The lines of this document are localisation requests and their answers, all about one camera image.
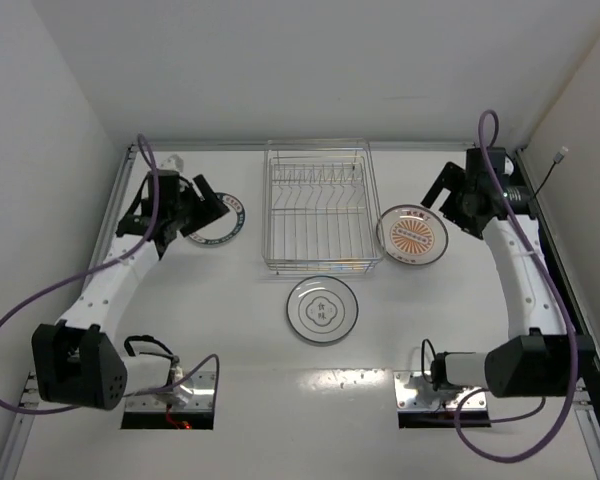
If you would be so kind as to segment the metal wire dish rack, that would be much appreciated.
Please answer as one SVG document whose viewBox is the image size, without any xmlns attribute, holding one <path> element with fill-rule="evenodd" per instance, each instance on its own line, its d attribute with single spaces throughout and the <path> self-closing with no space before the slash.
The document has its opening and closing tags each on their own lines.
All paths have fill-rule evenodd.
<svg viewBox="0 0 600 480">
<path fill-rule="evenodd" d="M 282 274 L 364 274 L 385 255 L 370 144 L 270 140 L 264 148 L 262 249 Z"/>
</svg>

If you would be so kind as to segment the plate with orange sunburst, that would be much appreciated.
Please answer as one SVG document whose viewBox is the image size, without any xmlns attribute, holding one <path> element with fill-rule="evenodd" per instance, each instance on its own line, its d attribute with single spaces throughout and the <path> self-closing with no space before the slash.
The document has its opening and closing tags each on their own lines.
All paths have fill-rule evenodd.
<svg viewBox="0 0 600 480">
<path fill-rule="evenodd" d="M 449 246 L 444 222 L 431 210 L 414 204 L 386 210 L 376 224 L 376 237 L 389 258 L 409 266 L 433 264 Z"/>
</svg>

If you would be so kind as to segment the plate with dark blue rim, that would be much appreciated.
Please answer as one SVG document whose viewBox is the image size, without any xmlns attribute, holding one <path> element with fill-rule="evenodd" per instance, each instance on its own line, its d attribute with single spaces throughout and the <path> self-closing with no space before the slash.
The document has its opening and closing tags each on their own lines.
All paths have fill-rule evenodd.
<svg viewBox="0 0 600 480">
<path fill-rule="evenodd" d="M 228 208 L 229 213 L 213 225 L 188 237 L 201 247 L 220 247 L 231 242 L 241 232 L 246 221 L 245 207 L 237 197 L 225 192 L 217 192 L 216 196 Z"/>
</svg>

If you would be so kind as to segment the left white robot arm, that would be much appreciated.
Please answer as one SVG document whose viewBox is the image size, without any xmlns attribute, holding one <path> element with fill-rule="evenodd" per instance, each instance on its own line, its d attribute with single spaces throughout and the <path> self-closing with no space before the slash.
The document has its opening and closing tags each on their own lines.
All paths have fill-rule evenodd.
<svg viewBox="0 0 600 480">
<path fill-rule="evenodd" d="M 146 175 L 118 223 L 109 251 L 113 265 L 92 276 L 55 324 L 41 324 L 33 333 L 42 400 L 112 410 L 133 394 L 178 406 L 190 399 L 177 355 L 119 352 L 114 339 L 136 289 L 168 245 L 228 212 L 202 175 L 192 180 L 176 170 Z"/>
</svg>

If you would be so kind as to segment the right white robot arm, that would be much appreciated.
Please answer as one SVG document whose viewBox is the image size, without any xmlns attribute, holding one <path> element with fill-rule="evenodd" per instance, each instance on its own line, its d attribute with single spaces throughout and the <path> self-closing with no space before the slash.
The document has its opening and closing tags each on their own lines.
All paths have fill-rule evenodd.
<svg viewBox="0 0 600 480">
<path fill-rule="evenodd" d="M 593 339 L 574 332 L 549 286 L 539 222 L 529 191 L 510 182 L 500 147 L 470 148 L 464 166 L 448 162 L 425 195 L 433 205 L 443 190 L 443 217 L 488 246 L 501 282 L 508 339 L 486 353 L 439 352 L 431 363 L 435 390 L 480 387 L 497 398 L 564 397 L 578 366 L 595 353 Z"/>
</svg>

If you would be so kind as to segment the white plate with black rim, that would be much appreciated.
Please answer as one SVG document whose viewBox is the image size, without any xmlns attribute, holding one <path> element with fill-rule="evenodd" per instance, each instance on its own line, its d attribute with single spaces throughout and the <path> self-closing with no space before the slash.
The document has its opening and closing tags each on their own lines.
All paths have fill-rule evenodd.
<svg viewBox="0 0 600 480">
<path fill-rule="evenodd" d="M 330 345 L 343 340 L 359 318 L 359 302 L 348 284 L 333 276 L 303 279 L 290 291 L 285 304 L 292 331 L 304 341 Z"/>
</svg>

